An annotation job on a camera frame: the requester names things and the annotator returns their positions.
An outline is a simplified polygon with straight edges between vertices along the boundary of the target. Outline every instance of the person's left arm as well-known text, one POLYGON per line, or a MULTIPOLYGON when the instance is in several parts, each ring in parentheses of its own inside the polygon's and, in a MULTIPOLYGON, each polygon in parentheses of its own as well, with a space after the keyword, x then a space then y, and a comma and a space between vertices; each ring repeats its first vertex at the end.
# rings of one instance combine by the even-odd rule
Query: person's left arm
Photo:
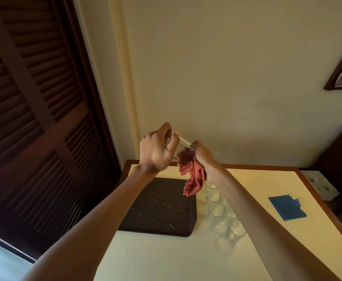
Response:
POLYGON ((167 146, 169 123, 140 142, 140 163, 127 179, 69 232, 49 248, 23 280, 93 280, 120 223, 142 189, 167 168, 179 136, 173 132, 167 146))

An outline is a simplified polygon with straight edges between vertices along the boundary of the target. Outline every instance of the person's left hand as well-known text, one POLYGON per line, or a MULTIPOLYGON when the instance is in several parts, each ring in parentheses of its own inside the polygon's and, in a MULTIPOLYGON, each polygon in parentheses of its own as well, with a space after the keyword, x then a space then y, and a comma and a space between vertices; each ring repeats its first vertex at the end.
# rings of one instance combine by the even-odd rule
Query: person's left hand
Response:
POLYGON ((172 130, 171 125, 166 122, 157 131, 150 132, 140 142, 140 166, 150 172, 160 172, 168 167, 176 147, 180 142, 179 135, 172 132, 171 139, 166 146, 166 133, 172 130))

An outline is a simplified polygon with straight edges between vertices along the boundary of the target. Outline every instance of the door panel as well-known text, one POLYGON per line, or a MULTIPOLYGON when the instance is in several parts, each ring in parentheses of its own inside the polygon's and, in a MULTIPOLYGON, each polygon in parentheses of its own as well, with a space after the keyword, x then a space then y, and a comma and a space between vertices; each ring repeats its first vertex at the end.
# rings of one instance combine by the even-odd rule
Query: door panel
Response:
POLYGON ((33 258, 120 176, 61 5, 0 0, 0 238, 33 258))

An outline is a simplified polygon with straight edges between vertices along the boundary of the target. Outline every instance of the red cloth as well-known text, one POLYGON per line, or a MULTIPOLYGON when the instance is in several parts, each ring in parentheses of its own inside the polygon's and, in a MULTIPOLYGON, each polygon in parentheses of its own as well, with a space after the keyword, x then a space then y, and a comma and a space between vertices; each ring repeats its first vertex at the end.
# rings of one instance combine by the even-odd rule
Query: red cloth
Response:
POLYGON ((183 194, 191 196, 199 192, 205 184, 205 168, 197 161, 196 156, 193 158, 187 154, 186 150, 181 151, 177 156, 179 158, 179 172, 181 175, 190 174, 190 179, 187 180, 184 186, 183 194))

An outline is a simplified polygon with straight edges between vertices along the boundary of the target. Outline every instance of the wet tray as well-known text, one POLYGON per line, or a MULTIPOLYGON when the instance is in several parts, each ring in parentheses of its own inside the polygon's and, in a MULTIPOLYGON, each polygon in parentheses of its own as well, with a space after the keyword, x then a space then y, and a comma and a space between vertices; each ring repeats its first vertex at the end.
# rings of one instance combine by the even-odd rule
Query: wet tray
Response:
POLYGON ((197 206, 195 195, 183 195, 185 182, 155 178, 132 204, 119 230, 190 236, 197 221, 197 206))

